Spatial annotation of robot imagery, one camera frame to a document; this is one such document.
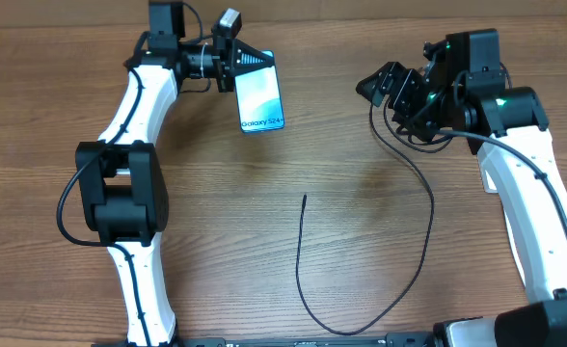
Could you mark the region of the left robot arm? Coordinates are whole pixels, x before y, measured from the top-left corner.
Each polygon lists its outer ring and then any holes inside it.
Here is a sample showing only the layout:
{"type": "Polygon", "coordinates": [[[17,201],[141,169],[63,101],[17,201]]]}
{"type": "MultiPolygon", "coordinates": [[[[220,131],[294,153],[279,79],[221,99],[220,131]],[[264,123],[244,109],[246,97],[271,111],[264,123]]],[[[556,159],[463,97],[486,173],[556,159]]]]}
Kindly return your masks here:
{"type": "Polygon", "coordinates": [[[80,189],[95,245],[112,256],[128,317],[124,346],[178,346],[176,316],[163,274],[162,233],[169,196],[155,145],[187,79],[235,93],[244,133],[284,128],[275,56],[238,38],[239,11],[228,8],[210,35],[185,38],[183,2],[151,3],[149,28],[125,62],[128,84],[110,125],[75,152],[70,186],[80,189]]]}

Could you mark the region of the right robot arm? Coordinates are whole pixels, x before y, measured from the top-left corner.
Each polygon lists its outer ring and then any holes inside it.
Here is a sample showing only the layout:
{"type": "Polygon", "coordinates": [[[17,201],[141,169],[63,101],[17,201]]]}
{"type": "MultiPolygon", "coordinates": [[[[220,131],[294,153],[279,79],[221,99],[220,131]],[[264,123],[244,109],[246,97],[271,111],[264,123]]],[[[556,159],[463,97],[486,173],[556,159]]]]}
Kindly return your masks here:
{"type": "Polygon", "coordinates": [[[514,87],[494,29],[460,32],[423,47],[427,65],[389,62],[358,94],[383,107],[388,128],[430,152],[456,137],[477,158],[484,189],[499,196],[527,304],[494,317],[390,334],[389,344],[567,346],[567,191],[537,93],[514,87]]]}

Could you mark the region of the blue Samsung Galaxy smartphone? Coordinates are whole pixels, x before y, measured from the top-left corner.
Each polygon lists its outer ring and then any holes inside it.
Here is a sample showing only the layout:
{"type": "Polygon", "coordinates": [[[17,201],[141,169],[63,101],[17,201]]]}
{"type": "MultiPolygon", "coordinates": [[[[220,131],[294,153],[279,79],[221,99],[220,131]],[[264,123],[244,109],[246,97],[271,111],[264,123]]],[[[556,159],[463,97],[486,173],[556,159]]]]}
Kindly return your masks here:
{"type": "Polygon", "coordinates": [[[242,74],[235,77],[234,82],[242,132],[284,128],[284,109],[276,66],[242,74]]]}

